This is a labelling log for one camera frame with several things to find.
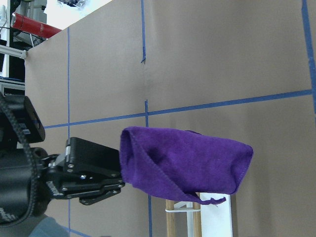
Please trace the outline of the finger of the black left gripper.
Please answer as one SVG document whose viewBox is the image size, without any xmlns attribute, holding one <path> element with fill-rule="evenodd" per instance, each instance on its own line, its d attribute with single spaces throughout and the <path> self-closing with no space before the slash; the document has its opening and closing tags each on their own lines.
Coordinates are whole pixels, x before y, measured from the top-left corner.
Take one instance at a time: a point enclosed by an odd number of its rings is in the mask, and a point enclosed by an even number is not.
<svg viewBox="0 0 316 237">
<path fill-rule="evenodd" d="M 70 173 L 121 176 L 118 150 L 77 137 L 67 140 L 65 152 L 57 157 L 55 164 Z"/>
<path fill-rule="evenodd" d="M 83 205 L 93 205 L 119 194 L 124 186 L 120 176 L 80 175 L 78 178 L 61 182 L 59 192 L 62 195 L 59 198 L 77 198 Z"/>
</svg>

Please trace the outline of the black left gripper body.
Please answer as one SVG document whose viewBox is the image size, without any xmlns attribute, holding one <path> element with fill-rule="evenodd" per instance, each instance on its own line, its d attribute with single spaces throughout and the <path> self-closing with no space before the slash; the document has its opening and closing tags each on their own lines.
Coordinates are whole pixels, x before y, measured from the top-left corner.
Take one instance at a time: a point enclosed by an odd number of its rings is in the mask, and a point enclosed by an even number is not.
<svg viewBox="0 0 316 237">
<path fill-rule="evenodd" d="M 59 154 L 48 155 L 42 148 L 31 149 L 35 159 L 39 184 L 35 191 L 35 211 L 37 214 L 48 205 L 50 200 L 59 199 L 57 181 L 49 177 L 51 168 L 58 169 L 55 164 Z M 0 152 L 0 221 L 16 222 L 28 210 L 31 196 L 31 168 L 22 149 Z"/>
</svg>

